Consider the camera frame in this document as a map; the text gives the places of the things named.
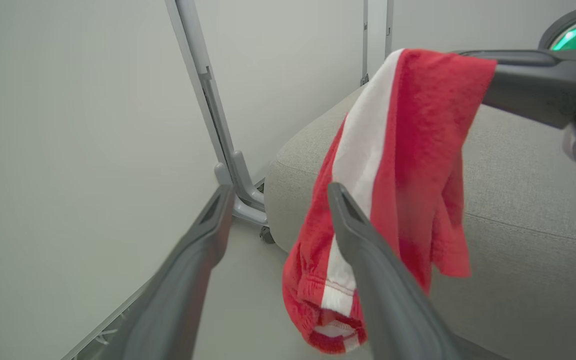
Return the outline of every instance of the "red and white striped cloth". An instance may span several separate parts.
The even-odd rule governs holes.
[[[283,269],[283,299],[323,353],[366,341],[357,286],[339,251],[327,186],[342,183],[426,292],[432,264],[471,275],[462,228],[462,145],[496,62],[393,52],[348,112],[318,174],[299,239]]]

